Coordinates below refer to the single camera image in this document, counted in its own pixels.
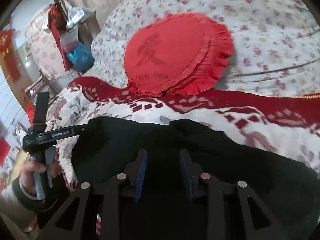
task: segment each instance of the human hand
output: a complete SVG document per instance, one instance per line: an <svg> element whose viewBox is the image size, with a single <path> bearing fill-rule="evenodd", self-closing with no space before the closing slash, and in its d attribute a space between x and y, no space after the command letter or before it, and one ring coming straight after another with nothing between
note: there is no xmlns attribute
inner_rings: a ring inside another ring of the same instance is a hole
<svg viewBox="0 0 320 240"><path fill-rule="evenodd" d="M56 178L57 175L60 175L62 173L62 168L59 165L58 159L59 159L59 156L57 153L55 153L53 163L49 166L51 176L53 178ZM37 161L30 160L30 158L28 161L26 161L23 164L22 170L20 173L20 183L23 185L26 192L31 196L37 195L36 186L33 181L32 173L34 171L38 173L43 173L46 170L47 170L47 167L44 164L39 163Z"/></svg>

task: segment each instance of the bed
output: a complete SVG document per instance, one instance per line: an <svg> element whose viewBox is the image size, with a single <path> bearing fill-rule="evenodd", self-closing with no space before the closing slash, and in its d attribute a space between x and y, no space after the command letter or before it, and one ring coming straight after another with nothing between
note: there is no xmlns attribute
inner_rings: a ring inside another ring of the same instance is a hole
<svg viewBox="0 0 320 240"><path fill-rule="evenodd" d="M130 37L158 17L188 11L205 13L232 32L236 52L224 78L215 90L194 97L131 94L123 66ZM301 0L124 0L93 41L93 68L49 108L47 129L98 116L162 125L188 118L320 174L319 38ZM77 182L71 165L76 141L58 142L70 189Z"/></svg>

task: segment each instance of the gray handle grip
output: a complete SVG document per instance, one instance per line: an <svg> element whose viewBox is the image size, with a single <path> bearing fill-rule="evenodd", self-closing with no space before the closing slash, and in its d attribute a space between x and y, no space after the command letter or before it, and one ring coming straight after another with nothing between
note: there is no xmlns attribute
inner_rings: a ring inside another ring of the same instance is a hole
<svg viewBox="0 0 320 240"><path fill-rule="evenodd" d="M52 188L53 184L52 184L52 176L51 176L51 172L49 170L49 166L53 163L54 160L54 155L56 153L56 148L54 146L49 147L48 149L45 150L44 152L44 156L45 156L45 163L47 166L47 170L45 171L45 173L48 176L48 182L49 182L49 187ZM41 177L40 174L38 172L33 172L33 180L34 183L36 185L36 192L37 192L37 200L43 200L45 199L45 194L44 194L44 189L41 183Z"/></svg>

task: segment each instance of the plastic bag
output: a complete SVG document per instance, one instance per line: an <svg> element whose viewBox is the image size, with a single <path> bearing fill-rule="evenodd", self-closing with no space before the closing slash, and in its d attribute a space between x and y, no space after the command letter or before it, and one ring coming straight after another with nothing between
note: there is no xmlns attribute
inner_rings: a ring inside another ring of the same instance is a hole
<svg viewBox="0 0 320 240"><path fill-rule="evenodd" d="M68 59L72 62L78 71L88 70L93 66L94 58L89 48L79 42L78 46L72 53L67 54Z"/></svg>
<svg viewBox="0 0 320 240"><path fill-rule="evenodd" d="M63 51L78 71L88 70L93 66L91 51L78 40L78 27L60 36Z"/></svg>
<svg viewBox="0 0 320 240"><path fill-rule="evenodd" d="M60 36L60 43L65 54L72 53L79 45L79 31L78 27L73 28L67 33Z"/></svg>
<svg viewBox="0 0 320 240"><path fill-rule="evenodd" d="M78 23L84 23L85 20L95 14L95 10L87 7L72 7L70 3L65 2L68 9L67 29L71 29Z"/></svg>

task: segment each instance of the red round cushion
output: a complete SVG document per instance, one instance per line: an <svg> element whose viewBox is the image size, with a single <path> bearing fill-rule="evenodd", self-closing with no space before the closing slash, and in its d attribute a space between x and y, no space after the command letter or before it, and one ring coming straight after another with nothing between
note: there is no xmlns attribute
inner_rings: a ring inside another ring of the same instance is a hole
<svg viewBox="0 0 320 240"><path fill-rule="evenodd" d="M129 90L146 96L161 96L163 91L201 93L215 84L232 52L227 28L204 14L157 19L127 45L124 67Z"/></svg>

